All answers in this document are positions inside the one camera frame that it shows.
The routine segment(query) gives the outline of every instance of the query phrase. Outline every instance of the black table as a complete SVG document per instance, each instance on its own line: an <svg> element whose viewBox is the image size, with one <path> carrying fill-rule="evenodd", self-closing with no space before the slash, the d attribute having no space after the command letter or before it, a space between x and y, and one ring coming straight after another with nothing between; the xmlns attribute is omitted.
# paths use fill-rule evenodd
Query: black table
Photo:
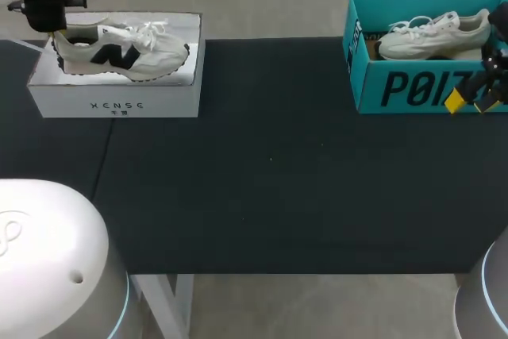
<svg viewBox="0 0 508 339"><path fill-rule="evenodd" d="M26 87L38 56L0 40L0 179L51 180L92 199L111 121L43 119Z"/></svg>
<svg viewBox="0 0 508 339"><path fill-rule="evenodd" d="M109 144L22 93L0 177L90 196L106 150L93 201L131 273L465 272L508 224L508 117L359 115L338 38L208 41L199 118L116 120Z"/></svg>

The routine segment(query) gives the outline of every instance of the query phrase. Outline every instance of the white sneaker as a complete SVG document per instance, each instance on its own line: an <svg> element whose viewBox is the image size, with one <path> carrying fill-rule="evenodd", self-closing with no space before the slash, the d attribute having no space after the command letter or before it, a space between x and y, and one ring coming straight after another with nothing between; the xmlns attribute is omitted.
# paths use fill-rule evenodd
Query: white sneaker
<svg viewBox="0 0 508 339"><path fill-rule="evenodd" d="M178 70L189 45L166 32L166 22L140 26L105 19L92 25L68 25L53 35L60 67L70 75L116 72L132 81L158 79Z"/></svg>
<svg viewBox="0 0 508 339"><path fill-rule="evenodd" d="M475 16L459 17L447 12L432 20L417 16L410 21L391 24L390 32L381 37L375 49L386 60L427 60L436 56L453 56L454 52L481 48L491 35L489 11L481 10ZM413 21L429 22L411 27Z"/></svg>

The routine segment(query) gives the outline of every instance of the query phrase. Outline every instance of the table leg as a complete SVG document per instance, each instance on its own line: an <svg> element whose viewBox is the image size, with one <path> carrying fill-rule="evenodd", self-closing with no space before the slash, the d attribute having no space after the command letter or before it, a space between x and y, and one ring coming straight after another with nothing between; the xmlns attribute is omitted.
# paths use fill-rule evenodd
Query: table leg
<svg viewBox="0 0 508 339"><path fill-rule="evenodd" d="M167 276L151 274L134 275L133 278L139 284L164 339L189 339L188 322L184 323Z"/></svg>

